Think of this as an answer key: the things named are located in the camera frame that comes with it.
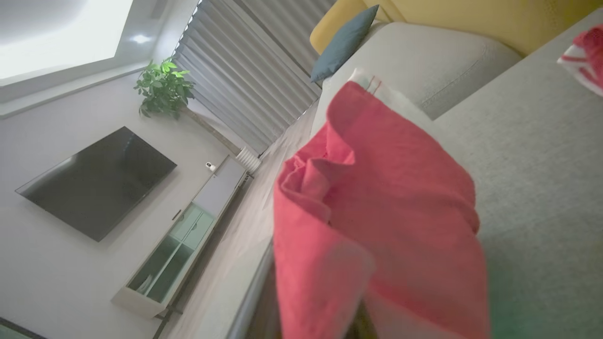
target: sofa armrest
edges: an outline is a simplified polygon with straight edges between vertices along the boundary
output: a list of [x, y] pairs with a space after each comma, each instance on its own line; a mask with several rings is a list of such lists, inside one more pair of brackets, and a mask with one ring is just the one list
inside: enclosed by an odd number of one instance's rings
[[310, 34], [312, 47], [322, 54], [335, 33], [367, 8], [363, 0], [337, 0]]

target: tv stand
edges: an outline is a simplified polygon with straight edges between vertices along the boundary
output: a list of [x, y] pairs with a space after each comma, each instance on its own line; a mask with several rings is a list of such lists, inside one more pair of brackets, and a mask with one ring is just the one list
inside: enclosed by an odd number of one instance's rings
[[226, 157], [112, 302], [145, 318], [168, 309], [244, 174], [243, 166]]

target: cabinet handle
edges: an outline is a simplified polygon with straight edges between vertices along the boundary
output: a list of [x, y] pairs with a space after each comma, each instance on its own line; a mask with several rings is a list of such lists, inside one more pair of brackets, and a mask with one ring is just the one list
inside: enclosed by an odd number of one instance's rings
[[178, 212], [176, 212], [176, 215], [174, 216], [174, 218], [172, 218], [172, 221], [174, 221], [174, 219], [176, 219], [176, 217], [178, 216], [178, 214], [180, 214], [180, 212], [182, 212], [181, 209], [179, 209]]

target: fabric upholstery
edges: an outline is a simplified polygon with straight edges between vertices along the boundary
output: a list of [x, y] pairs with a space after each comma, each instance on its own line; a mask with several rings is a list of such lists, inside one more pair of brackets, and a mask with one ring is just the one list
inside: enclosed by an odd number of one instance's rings
[[364, 3], [369, 6], [379, 5], [376, 19], [382, 22], [404, 22], [404, 17], [398, 11], [398, 8], [392, 2], [394, 0], [364, 0]]
[[555, 61], [597, 10], [438, 118], [476, 183], [494, 339], [603, 337], [603, 100]]
[[[312, 32], [312, 46], [321, 53], [328, 40], [341, 27], [338, 19], [345, 4], [339, 0]], [[491, 37], [521, 55], [527, 55], [603, 5], [603, 0], [364, 0], [382, 3], [395, 21], [448, 28]], [[354, 0], [354, 8], [361, 8]], [[353, 16], [344, 11], [346, 17]]]
[[356, 68], [381, 78], [435, 119], [519, 60], [503, 44], [474, 34], [402, 22], [373, 27], [324, 81], [312, 132], [322, 127], [331, 99]]
[[442, 146], [448, 155], [459, 163], [459, 165], [464, 166], [463, 149], [404, 94], [390, 88], [388, 83], [384, 83], [379, 77], [374, 74], [366, 73], [362, 69], [355, 69], [352, 76], [348, 79], [348, 82], [350, 81], [358, 83], [367, 92], [372, 93], [375, 98], [384, 103], [389, 109], [429, 134], [430, 137], [435, 139]]
[[314, 63], [311, 82], [330, 77], [356, 52], [371, 28], [377, 9], [379, 5], [360, 12], [337, 31], [324, 53]]

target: ceiling light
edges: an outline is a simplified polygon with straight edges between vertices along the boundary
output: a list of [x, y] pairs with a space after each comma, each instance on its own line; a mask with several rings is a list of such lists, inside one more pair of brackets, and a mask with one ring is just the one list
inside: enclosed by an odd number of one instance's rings
[[148, 36], [143, 36], [143, 35], [139, 34], [139, 35], [133, 37], [132, 41], [136, 41], [137, 43], [145, 43], [145, 42], [151, 41], [151, 38], [149, 38]]

